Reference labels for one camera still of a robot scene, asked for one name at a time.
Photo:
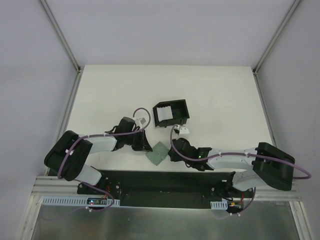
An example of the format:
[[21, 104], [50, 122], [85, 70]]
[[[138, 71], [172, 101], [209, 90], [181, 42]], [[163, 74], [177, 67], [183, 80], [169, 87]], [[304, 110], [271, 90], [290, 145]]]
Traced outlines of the green leather card holder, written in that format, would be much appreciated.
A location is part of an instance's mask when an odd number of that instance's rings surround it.
[[159, 141], [153, 148], [152, 151], [146, 153], [146, 157], [149, 161], [158, 166], [168, 156], [169, 149]]

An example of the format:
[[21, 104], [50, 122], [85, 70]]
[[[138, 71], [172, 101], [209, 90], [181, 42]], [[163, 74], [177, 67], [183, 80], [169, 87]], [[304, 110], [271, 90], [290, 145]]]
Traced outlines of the black plastic card box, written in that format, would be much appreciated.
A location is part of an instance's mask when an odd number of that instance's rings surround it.
[[153, 108], [154, 125], [156, 128], [184, 125], [190, 118], [185, 99], [158, 102]]

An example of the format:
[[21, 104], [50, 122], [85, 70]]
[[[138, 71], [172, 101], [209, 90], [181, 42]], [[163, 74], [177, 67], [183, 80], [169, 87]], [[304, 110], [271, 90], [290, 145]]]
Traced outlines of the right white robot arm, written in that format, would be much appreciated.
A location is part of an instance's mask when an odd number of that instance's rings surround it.
[[295, 159], [267, 143], [243, 151], [222, 151], [211, 147], [194, 147], [185, 138], [173, 139], [168, 155], [172, 162], [184, 162], [198, 171], [237, 170], [225, 184], [225, 192], [237, 197], [255, 187], [269, 186], [280, 191], [292, 189]]

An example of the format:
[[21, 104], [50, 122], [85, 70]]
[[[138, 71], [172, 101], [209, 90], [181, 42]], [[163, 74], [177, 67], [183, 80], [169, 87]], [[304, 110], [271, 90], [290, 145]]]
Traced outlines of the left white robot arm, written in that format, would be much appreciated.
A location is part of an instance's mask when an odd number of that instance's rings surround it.
[[115, 152], [130, 146], [136, 152], [152, 152], [145, 128], [149, 122], [145, 118], [123, 117], [112, 130], [101, 134], [79, 135], [66, 131], [44, 158], [44, 165], [60, 179], [85, 182], [94, 194], [105, 191], [103, 174], [86, 164], [91, 154]]

